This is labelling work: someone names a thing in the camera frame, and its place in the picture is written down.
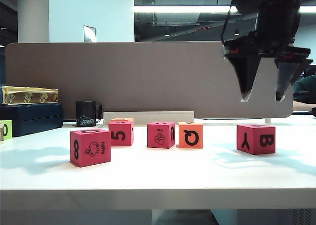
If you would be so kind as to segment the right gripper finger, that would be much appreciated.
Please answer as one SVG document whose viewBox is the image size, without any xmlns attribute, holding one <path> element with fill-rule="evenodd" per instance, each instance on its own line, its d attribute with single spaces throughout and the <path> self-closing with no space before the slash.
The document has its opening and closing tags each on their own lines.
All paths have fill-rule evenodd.
<svg viewBox="0 0 316 225">
<path fill-rule="evenodd" d="M 294 85 L 312 62 L 312 59 L 305 58 L 275 59 L 275 64 L 278 69 L 276 101 L 283 101 L 288 88 Z"/>
<path fill-rule="evenodd" d="M 227 59 L 233 65 L 237 75 L 241 102 L 247 102 L 251 95 L 261 58 L 255 54 L 248 56 L 229 54 Z"/>
</svg>

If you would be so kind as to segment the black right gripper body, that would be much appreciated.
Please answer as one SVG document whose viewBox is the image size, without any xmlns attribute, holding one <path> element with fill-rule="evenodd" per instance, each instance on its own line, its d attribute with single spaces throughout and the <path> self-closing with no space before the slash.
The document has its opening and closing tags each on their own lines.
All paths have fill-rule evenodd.
<svg viewBox="0 0 316 225">
<path fill-rule="evenodd" d="M 255 29 L 246 36 L 223 42 L 224 57 L 230 61 L 262 57 L 274 59 L 307 59 L 311 50 L 294 47 L 300 22 L 297 9 L 261 9 Z"/>
</svg>

